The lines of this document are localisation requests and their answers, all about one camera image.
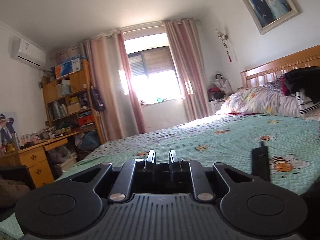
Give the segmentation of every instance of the ceiling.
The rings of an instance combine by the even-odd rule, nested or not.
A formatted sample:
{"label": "ceiling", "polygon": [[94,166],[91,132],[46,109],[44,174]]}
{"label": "ceiling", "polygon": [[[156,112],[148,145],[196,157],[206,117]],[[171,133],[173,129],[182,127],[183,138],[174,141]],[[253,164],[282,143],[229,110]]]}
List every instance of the ceiling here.
{"label": "ceiling", "polygon": [[50,52],[114,28],[198,18],[207,0],[0,0],[0,21]]}

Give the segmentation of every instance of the poster of man in suit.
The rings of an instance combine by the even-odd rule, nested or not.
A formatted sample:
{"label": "poster of man in suit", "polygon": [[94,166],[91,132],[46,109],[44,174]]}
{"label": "poster of man in suit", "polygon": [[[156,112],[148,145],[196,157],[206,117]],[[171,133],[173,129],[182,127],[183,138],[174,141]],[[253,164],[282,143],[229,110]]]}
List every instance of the poster of man in suit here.
{"label": "poster of man in suit", "polygon": [[258,17],[262,27],[265,27],[292,9],[286,0],[248,0]]}
{"label": "poster of man in suit", "polygon": [[0,139],[1,143],[12,143],[13,134],[17,128],[17,115],[11,112],[0,112]]}

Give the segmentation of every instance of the wooden headboard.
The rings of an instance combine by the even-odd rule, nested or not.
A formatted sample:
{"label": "wooden headboard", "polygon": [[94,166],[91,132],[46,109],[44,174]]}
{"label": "wooden headboard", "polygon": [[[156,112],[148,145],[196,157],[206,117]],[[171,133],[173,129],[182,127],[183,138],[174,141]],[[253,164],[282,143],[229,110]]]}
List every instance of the wooden headboard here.
{"label": "wooden headboard", "polygon": [[320,66],[320,45],[241,72],[242,86],[262,86],[293,69],[312,66]]}

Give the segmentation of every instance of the brown cushion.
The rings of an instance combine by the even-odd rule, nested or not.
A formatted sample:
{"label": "brown cushion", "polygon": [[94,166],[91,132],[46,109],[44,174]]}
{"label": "brown cushion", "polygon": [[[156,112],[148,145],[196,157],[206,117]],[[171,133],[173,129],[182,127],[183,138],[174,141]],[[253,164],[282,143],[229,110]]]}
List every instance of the brown cushion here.
{"label": "brown cushion", "polygon": [[14,205],[19,198],[30,191],[23,182],[9,179],[0,179],[0,208]]}

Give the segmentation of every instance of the red storage box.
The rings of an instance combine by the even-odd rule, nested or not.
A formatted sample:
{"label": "red storage box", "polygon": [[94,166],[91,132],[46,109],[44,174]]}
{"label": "red storage box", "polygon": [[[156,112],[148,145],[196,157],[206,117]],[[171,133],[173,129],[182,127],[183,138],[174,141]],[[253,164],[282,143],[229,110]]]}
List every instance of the red storage box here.
{"label": "red storage box", "polygon": [[83,126],[83,125],[92,123],[93,122],[93,116],[92,116],[92,114],[90,114],[90,115],[86,115],[84,117],[79,117],[78,118],[78,122],[79,122],[79,126]]}

